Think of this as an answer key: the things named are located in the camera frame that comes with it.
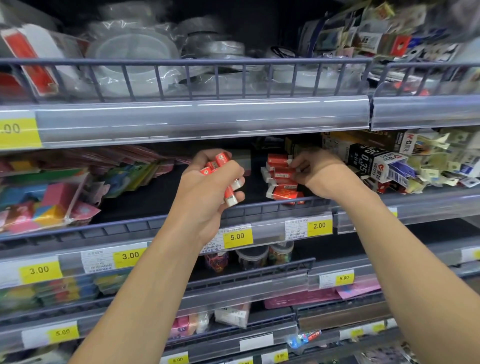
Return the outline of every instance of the pink package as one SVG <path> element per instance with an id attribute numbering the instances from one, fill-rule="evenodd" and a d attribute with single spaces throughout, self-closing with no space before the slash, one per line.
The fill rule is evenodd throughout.
<path id="1" fill-rule="evenodd" d="M 175 321 L 173 321 L 172 329 L 170 330 L 170 335 L 168 338 L 177 339 L 189 336 L 189 326 L 190 322 L 188 320 L 188 316 L 177 317 Z"/>
<path id="2" fill-rule="evenodd" d="M 315 303 L 341 299 L 335 288 L 316 291 L 303 291 L 285 296 L 274 297 L 264 301 L 265 308 L 288 307 L 295 304 Z"/>
<path id="3" fill-rule="evenodd" d="M 336 288 L 338 294 L 344 300 L 351 297 L 361 296 L 362 294 L 379 289 L 381 289 L 381 287 L 377 278 L 364 278 L 347 286 L 340 286 Z"/>

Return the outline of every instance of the hand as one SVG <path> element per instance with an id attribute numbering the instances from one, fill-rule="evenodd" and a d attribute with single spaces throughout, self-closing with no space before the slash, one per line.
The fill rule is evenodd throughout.
<path id="1" fill-rule="evenodd" d="M 346 188 L 359 182 L 362 184 L 357 175 L 340 158 L 325 149 L 303 150 L 293 159 L 290 167 L 304 171 L 293 176 L 296 182 L 304 184 L 317 196 L 337 202 Z"/>
<path id="2" fill-rule="evenodd" d="M 236 179 L 245 183 L 244 170 L 231 160 L 215 173 L 204 175 L 200 170 L 214 160 L 223 149 L 207 149 L 197 153 L 191 165 L 183 172 L 180 184 L 165 224 L 176 224 L 182 233 L 198 242 L 201 249 L 213 239 L 220 227 L 220 216 L 227 204 L 223 198 L 227 186 Z M 245 199 L 243 192 L 235 192 L 238 202 Z"/>

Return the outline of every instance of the forearm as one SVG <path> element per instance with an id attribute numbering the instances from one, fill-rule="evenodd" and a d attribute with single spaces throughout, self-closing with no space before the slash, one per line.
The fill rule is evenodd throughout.
<path id="1" fill-rule="evenodd" d="M 158 364 L 198 257 L 168 220 L 70 364 Z"/>
<path id="2" fill-rule="evenodd" d="M 377 194 L 357 184 L 345 191 L 338 202 L 353 221 L 390 310 L 422 363 L 474 362 L 480 297 Z"/>

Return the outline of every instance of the plastic jar lid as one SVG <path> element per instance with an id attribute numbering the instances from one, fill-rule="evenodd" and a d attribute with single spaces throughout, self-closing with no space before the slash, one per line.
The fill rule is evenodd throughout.
<path id="1" fill-rule="evenodd" d="M 241 249 L 235 251 L 238 256 L 251 262 L 266 258 L 268 255 L 267 246 L 254 246 L 253 248 Z"/>
<path id="2" fill-rule="evenodd" d="M 289 254 L 293 250 L 293 242 L 286 242 L 285 246 L 282 244 L 272 244 L 270 247 L 272 250 L 279 254 Z"/>

